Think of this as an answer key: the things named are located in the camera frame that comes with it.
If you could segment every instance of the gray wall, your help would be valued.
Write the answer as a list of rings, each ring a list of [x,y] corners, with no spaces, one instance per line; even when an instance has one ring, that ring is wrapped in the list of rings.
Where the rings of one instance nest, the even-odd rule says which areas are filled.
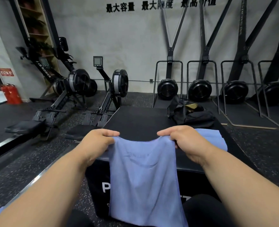
[[[46,84],[42,74],[30,61],[20,60],[16,47],[25,47],[25,44],[8,0],[0,0],[0,38],[27,97],[39,97]]]
[[[134,2],[135,11],[107,13],[106,5]],[[167,56],[160,10],[141,10],[144,0],[49,0],[51,10],[60,36],[67,38],[70,51],[78,62],[76,67],[85,68],[92,78],[100,79],[100,74],[93,67],[93,56],[104,56],[104,67],[109,75],[116,68],[125,68],[131,80],[149,80],[154,78],[155,65]],[[174,0],[173,8],[166,9],[168,29],[173,42],[173,35],[179,22],[182,0]],[[247,36],[260,19],[271,0],[248,0]],[[208,41],[227,0],[217,0],[215,6],[206,5],[205,29]],[[233,0],[222,27],[210,51],[210,59],[218,66],[225,59],[233,59],[237,48],[238,25],[241,0]],[[268,18],[261,33],[250,49],[250,59],[255,63],[263,59],[272,59],[279,39],[279,1]],[[200,56],[199,7],[191,7],[179,34],[174,58],[184,63],[197,60]],[[225,65],[225,78],[232,65]],[[263,72],[269,65],[263,65]],[[159,77],[165,77],[165,64],[159,66]],[[196,77],[197,65],[190,66],[190,80]],[[174,66],[173,77],[180,80],[180,67]],[[207,68],[205,79],[215,81],[212,65]],[[241,80],[252,83],[252,74],[244,68]],[[151,92],[149,82],[131,82],[131,91]]]

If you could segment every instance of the rowing machine flywheel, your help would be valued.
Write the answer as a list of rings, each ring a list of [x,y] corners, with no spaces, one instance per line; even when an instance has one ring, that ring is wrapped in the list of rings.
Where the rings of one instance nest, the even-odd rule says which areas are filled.
[[[68,76],[68,91],[84,95],[90,88],[90,76],[84,69],[74,69]]]
[[[85,93],[86,97],[94,96],[97,92],[97,83],[95,80],[90,79],[90,87],[88,91]]]
[[[188,89],[189,99],[194,102],[206,101],[212,93],[212,86],[207,80],[195,80]]]
[[[125,97],[128,93],[129,79],[126,70],[117,69],[112,75],[112,84],[116,96]]]
[[[55,81],[52,87],[53,91],[58,95],[62,94],[62,92],[65,90],[65,84],[62,80]]]
[[[234,80],[225,85],[225,98],[228,104],[239,104],[244,102],[248,94],[248,86],[245,82]],[[223,88],[220,92],[220,97],[223,100]]]
[[[265,86],[265,92],[269,106],[279,104],[279,82],[270,82]],[[262,89],[259,92],[259,99],[262,105],[265,105],[265,98]]]
[[[172,79],[164,79],[157,86],[157,94],[163,100],[171,100],[177,95],[177,92],[177,83]]]

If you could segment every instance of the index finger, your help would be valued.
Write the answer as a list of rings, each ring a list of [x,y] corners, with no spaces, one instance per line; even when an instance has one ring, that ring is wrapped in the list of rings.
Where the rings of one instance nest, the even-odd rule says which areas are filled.
[[[96,129],[96,131],[103,136],[119,136],[118,131],[112,131],[107,129]]]
[[[179,130],[182,130],[184,128],[185,128],[185,125],[182,125],[182,126],[172,126],[172,127],[169,127],[167,129],[164,129],[164,130],[161,130],[161,131],[157,132],[157,135],[158,136],[170,135],[172,132],[179,131]]]

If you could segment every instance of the fire extinguisher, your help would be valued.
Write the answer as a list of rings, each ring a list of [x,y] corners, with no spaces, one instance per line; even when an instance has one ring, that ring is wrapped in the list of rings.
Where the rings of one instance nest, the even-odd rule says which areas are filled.
[[[14,101],[11,97],[11,94],[9,92],[9,89],[8,89],[8,85],[1,85],[1,90],[2,92],[4,93],[6,99],[7,99],[7,103],[8,104],[14,104]]]
[[[13,84],[9,84],[7,88],[9,90],[10,96],[13,100],[13,104],[21,104],[23,101],[21,100],[21,97],[19,96],[17,88]]]

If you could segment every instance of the person's leg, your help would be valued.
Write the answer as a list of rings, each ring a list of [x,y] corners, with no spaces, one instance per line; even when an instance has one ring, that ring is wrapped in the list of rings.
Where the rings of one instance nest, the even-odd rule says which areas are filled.
[[[94,227],[86,214],[79,210],[72,210],[66,227]]]
[[[224,205],[210,195],[195,195],[183,208],[191,227],[235,227]]]

